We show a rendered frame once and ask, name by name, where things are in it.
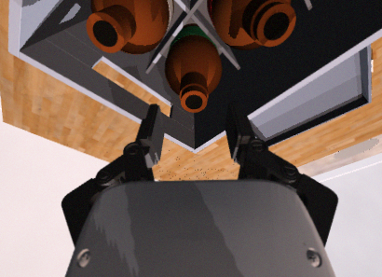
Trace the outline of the brown glass bottle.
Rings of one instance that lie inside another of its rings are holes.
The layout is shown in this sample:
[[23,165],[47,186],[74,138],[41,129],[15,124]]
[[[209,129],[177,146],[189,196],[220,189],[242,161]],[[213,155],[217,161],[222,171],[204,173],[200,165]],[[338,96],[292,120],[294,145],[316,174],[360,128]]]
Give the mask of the brown glass bottle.
[[156,48],[173,16],[173,0],[90,0],[87,33],[102,51],[145,54]]
[[215,44],[197,24],[185,25],[172,40],[165,61],[165,77],[179,95],[182,108],[191,113],[202,111],[221,76],[222,62]]
[[224,43],[238,50],[275,47],[296,22],[292,0],[207,0],[212,24]]

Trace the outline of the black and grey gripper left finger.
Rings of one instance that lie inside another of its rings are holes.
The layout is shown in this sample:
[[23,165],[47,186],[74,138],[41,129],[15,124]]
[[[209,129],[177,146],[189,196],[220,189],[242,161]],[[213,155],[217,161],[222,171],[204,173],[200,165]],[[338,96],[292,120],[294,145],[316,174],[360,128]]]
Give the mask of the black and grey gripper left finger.
[[160,106],[150,104],[135,142],[124,147],[123,155],[101,168],[94,178],[64,196],[61,208],[74,247],[93,203],[104,190],[122,183],[155,181],[152,167],[160,161],[164,134]]

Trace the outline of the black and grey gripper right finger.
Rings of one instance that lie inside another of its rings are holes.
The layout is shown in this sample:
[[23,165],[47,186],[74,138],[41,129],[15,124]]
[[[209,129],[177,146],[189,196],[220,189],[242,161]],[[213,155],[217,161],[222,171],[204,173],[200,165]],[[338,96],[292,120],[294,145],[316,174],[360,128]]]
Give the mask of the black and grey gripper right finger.
[[301,174],[289,161],[269,151],[264,140],[255,138],[239,101],[228,103],[225,133],[231,159],[240,165],[238,179],[267,179],[292,188],[304,203],[325,248],[338,204],[334,191]]

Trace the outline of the grey shallow tray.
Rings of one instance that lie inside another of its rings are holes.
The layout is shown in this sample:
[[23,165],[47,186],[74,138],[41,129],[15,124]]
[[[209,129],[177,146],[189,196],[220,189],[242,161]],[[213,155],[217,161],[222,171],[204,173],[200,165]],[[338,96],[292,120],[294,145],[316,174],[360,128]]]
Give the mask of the grey shallow tray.
[[372,102],[371,44],[250,119],[268,147]]

